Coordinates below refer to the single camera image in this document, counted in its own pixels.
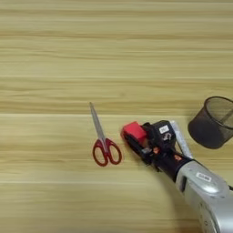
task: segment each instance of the metal blade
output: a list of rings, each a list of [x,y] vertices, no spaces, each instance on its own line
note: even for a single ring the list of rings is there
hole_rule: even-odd
[[[92,118],[93,118],[93,121],[94,121],[94,124],[95,124],[95,127],[96,127],[96,132],[98,134],[98,138],[100,140],[102,140],[102,142],[105,144],[106,137],[104,135],[103,128],[100,125],[98,115],[97,115],[97,113],[95,111],[94,105],[92,103],[90,103],[90,107],[91,107],[91,115],[92,115]]]

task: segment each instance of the red handle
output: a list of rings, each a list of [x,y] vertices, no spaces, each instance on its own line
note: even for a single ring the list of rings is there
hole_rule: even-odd
[[[103,154],[103,158],[104,158],[104,162],[101,163],[98,159],[97,159],[97,156],[96,156],[96,149],[97,148],[100,148],[102,154]],[[107,160],[107,153],[106,151],[104,150],[104,146],[102,144],[102,142],[98,139],[96,141],[96,143],[94,144],[93,146],[93,151],[92,151],[92,154],[93,154],[93,158],[94,160],[96,161],[96,163],[101,166],[101,167],[105,167],[107,164],[108,164],[108,160]]]
[[[122,160],[122,154],[121,154],[121,151],[120,151],[118,145],[107,138],[106,139],[106,147],[107,147],[107,150],[108,150],[108,155],[107,156],[108,156],[110,162],[112,164],[114,164],[114,165],[119,164],[121,162],[121,160]],[[118,160],[117,161],[114,160],[114,158],[113,158],[113,156],[111,154],[111,147],[114,147],[118,152]]]
[[[116,149],[116,151],[118,152],[118,160],[115,161],[112,154],[111,154],[111,147],[114,147]],[[96,149],[99,148],[103,154],[103,158],[104,158],[104,162],[100,162],[96,156]],[[101,140],[97,140],[96,143],[93,146],[93,158],[96,161],[96,163],[101,166],[101,167],[105,167],[108,164],[108,160],[111,162],[111,164],[117,165],[121,162],[122,160],[122,154],[121,151],[119,149],[119,147],[117,146],[116,143],[114,143],[113,141],[111,141],[110,139],[106,139],[106,149],[107,152],[104,149],[103,143]]]

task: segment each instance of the wooden table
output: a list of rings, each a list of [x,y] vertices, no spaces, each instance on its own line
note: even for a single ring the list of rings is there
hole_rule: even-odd
[[[233,97],[232,28],[231,0],[2,0],[1,232],[200,232],[120,129],[175,119],[196,159],[233,184],[233,141],[209,150],[187,131],[205,98]],[[89,101],[119,166],[92,158]]]

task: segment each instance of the black mesh cup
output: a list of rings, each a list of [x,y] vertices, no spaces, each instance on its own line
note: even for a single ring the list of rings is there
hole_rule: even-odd
[[[233,101],[222,96],[208,98],[188,131],[203,147],[222,147],[233,137]]]

